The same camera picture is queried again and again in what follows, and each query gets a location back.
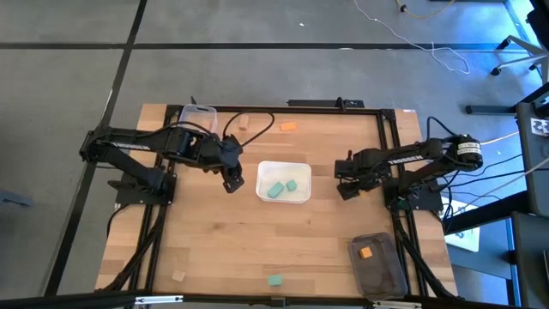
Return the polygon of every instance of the concrete floor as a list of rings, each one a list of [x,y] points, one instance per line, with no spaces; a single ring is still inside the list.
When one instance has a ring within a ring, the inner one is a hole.
[[[516,34],[501,3],[458,2],[421,21],[400,14],[392,1],[359,3],[416,43],[499,43]],[[2,0],[0,42],[125,42],[137,5],[137,0]],[[441,5],[416,0],[408,7],[423,14]],[[137,42],[401,43],[381,25],[367,21],[352,0],[149,1]],[[133,51],[112,125],[135,127],[143,103],[185,104],[191,95],[203,105],[279,106],[290,99],[343,96],[369,107],[415,109],[424,135],[425,119],[431,115],[481,141],[516,130],[513,118],[466,116],[462,106],[515,104],[540,86],[539,75],[527,65],[504,70],[498,77],[489,75],[497,63],[526,54],[460,53],[469,63],[469,75],[447,71],[423,51]],[[80,175],[78,148],[86,131],[100,120],[121,54],[0,50],[0,188],[36,201],[31,208],[0,205],[0,299],[41,292]],[[450,66],[462,65],[449,52],[440,57]],[[445,136],[436,127],[432,135]],[[486,164],[520,152],[517,136],[484,148]],[[521,168],[516,160],[487,175]],[[96,172],[60,293],[94,288],[115,196],[106,181],[118,175]],[[484,193],[505,180],[462,189]],[[521,182],[496,195],[505,197],[523,188]],[[467,196],[457,199],[470,201]],[[467,285],[458,282],[458,288]]]

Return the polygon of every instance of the wooden table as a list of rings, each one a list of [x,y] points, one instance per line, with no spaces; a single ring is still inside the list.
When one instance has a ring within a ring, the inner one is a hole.
[[[143,106],[137,129],[160,128],[165,110],[166,105]],[[395,112],[401,144],[420,140],[415,112]],[[218,112],[218,133],[232,115]],[[380,188],[341,200],[335,188],[334,161],[346,158],[348,149],[379,148],[377,122],[372,116],[360,115],[275,116],[273,127],[244,149],[240,162],[245,184],[233,194],[225,192],[220,175],[176,165],[177,191],[166,215],[155,292],[361,297],[347,244],[358,235],[394,235],[393,226]],[[268,115],[252,114],[246,132],[238,130],[238,121],[228,132],[242,142],[264,128],[268,120]],[[282,132],[280,124],[284,122],[295,122],[298,128]],[[155,154],[134,151],[132,156],[145,165],[154,164]],[[309,164],[311,199],[301,205],[261,201],[255,193],[261,161]],[[111,282],[133,254],[143,209],[130,206],[114,219],[97,288]],[[426,211],[414,214],[423,258],[444,286],[456,294],[440,222]],[[409,257],[407,265],[416,294],[417,280]],[[146,269],[142,267],[139,287],[144,284]],[[183,282],[172,279],[176,270],[186,274]],[[271,288],[267,277],[274,274],[281,274],[283,283]]]

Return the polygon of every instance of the dark plastic tray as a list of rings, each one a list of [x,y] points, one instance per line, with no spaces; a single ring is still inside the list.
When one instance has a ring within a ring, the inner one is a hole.
[[[365,247],[370,247],[371,257],[360,256],[360,249]],[[406,279],[389,234],[355,237],[349,253],[359,291],[368,300],[400,298],[407,294]]]

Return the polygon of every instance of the green cube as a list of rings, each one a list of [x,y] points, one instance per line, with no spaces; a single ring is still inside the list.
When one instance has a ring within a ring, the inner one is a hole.
[[[281,182],[277,182],[275,185],[273,185],[272,188],[270,188],[267,192],[268,197],[275,198],[278,197],[278,195],[284,190],[284,185],[281,184]]]
[[[282,276],[281,275],[274,275],[268,277],[268,285],[270,287],[279,287],[282,285]]]
[[[286,183],[286,188],[288,188],[289,191],[294,191],[298,188],[298,184],[296,184],[295,181],[290,180]]]

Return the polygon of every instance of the orange block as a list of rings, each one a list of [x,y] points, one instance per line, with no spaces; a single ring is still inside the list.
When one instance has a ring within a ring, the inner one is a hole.
[[[298,126],[296,123],[284,123],[281,124],[281,130],[282,131],[289,131],[289,130],[296,130]]]
[[[359,253],[361,258],[369,258],[372,256],[370,247],[360,249]]]

